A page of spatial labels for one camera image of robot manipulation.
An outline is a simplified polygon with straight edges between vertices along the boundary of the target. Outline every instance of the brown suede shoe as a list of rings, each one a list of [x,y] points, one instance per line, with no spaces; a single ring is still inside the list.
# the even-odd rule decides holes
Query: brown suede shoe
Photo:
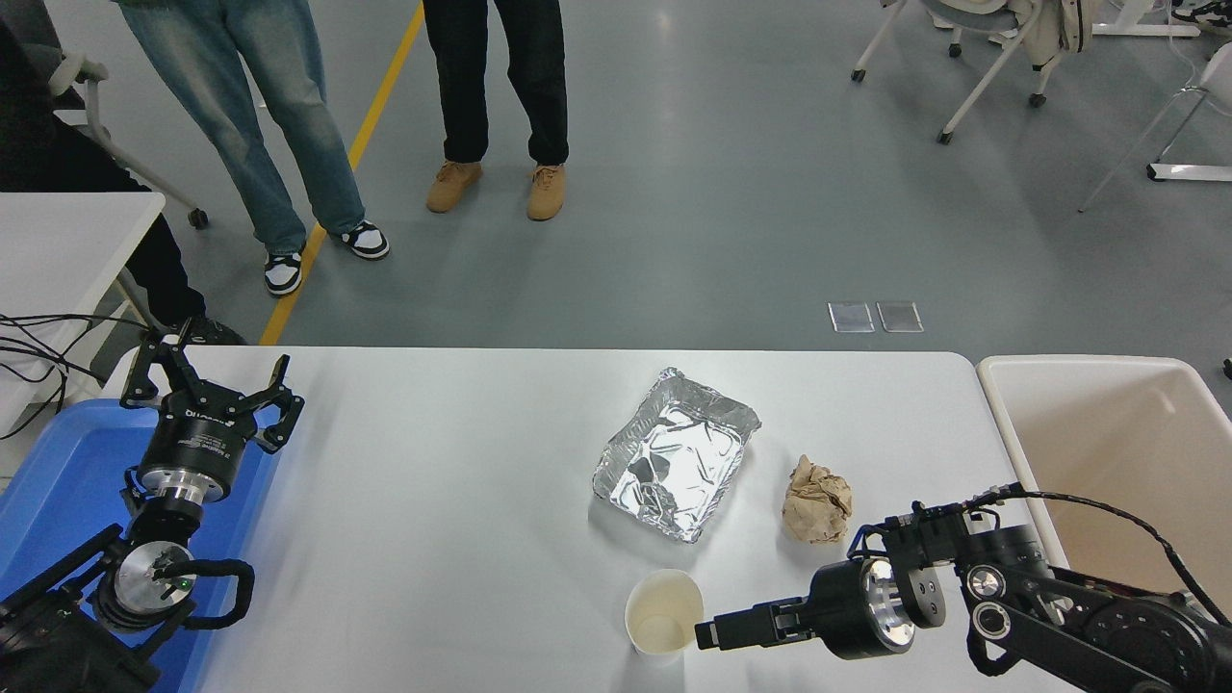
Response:
[[[533,182],[531,182],[531,199],[526,203],[526,216],[537,222],[547,221],[564,205],[564,164],[535,166],[531,178]]]
[[[462,192],[480,176],[483,166],[478,162],[473,164],[445,162],[441,170],[436,171],[436,180],[428,191],[428,208],[436,213],[452,210],[462,199]]]

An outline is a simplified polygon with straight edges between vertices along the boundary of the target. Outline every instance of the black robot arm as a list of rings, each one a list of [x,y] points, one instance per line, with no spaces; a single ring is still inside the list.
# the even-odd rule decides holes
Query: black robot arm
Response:
[[[150,655],[176,630],[227,628],[244,618],[253,567],[195,559],[188,543],[203,506],[230,493],[246,443],[272,453],[290,438],[304,401],[283,382],[288,361],[282,355],[269,386],[245,396],[197,377],[177,343],[147,335],[121,397],[127,408],[159,408],[140,464],[123,474],[132,522],[126,531],[107,528],[0,602],[0,692],[144,693],[159,677]],[[163,398],[149,376],[154,365],[170,383]],[[256,413],[269,406],[280,417],[261,429]],[[237,578],[233,607],[193,615],[190,594],[208,577]],[[79,608],[83,598],[94,618]],[[112,635],[147,630],[136,647]]]
[[[998,676],[1027,661],[1093,693],[1232,691],[1232,629],[1167,543],[1169,559],[1202,604],[1181,593],[1147,592],[1048,566],[1027,527],[968,530],[966,515],[1025,497],[1103,506],[1020,485],[966,503],[915,503],[912,514],[861,528],[849,560],[819,568],[808,597],[697,624],[699,647],[769,647],[821,638],[848,660],[906,652],[917,628],[945,620],[934,568],[952,565],[968,615],[967,651],[981,673]],[[869,549],[870,535],[881,536],[883,551]],[[995,660],[989,642],[1004,650]]]

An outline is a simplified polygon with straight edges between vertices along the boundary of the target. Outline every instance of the white paper cup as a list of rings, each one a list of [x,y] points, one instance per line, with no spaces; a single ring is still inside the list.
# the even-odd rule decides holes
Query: white paper cup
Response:
[[[625,631],[647,661],[667,665],[694,641],[703,620],[701,589],[689,573],[664,568],[637,583],[625,604]]]

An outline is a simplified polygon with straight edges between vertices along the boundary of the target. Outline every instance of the white plastic bin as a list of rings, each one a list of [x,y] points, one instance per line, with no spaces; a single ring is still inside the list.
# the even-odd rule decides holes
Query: white plastic bin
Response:
[[[1047,355],[992,356],[977,371],[1024,486],[1138,515],[1232,608],[1232,423],[1193,367]],[[1073,503],[1030,504],[1053,564],[1147,589],[1183,588],[1159,544],[1129,520]]]

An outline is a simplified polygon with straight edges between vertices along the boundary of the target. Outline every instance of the shoe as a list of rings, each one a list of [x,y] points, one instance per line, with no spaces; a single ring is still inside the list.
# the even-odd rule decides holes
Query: shoe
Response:
[[[531,178],[533,182],[531,182],[531,199],[526,203],[526,216],[537,222],[547,221],[564,205],[564,164],[535,166]]]
[[[187,332],[184,330],[185,323],[188,326]],[[240,337],[238,332],[213,318],[207,318],[206,316],[193,316],[185,321],[185,323],[168,326],[171,332],[180,334],[181,344],[218,344],[233,346],[244,346],[248,344],[248,340]]]
[[[299,253],[266,254],[265,287],[275,296],[286,296],[299,289]]]
[[[428,208],[439,215],[452,210],[462,199],[462,192],[482,176],[483,166],[479,162],[473,164],[445,162],[441,170],[436,171],[436,180],[428,191]]]
[[[351,249],[351,253],[365,260],[379,260],[389,254],[389,243],[384,239],[384,234],[368,219],[363,219],[360,226],[338,238],[342,245]]]
[[[1172,16],[1183,22],[1195,23],[1199,28],[1226,35],[1232,27],[1232,4],[1227,0],[1214,0],[1196,7],[1178,7],[1172,11]]]

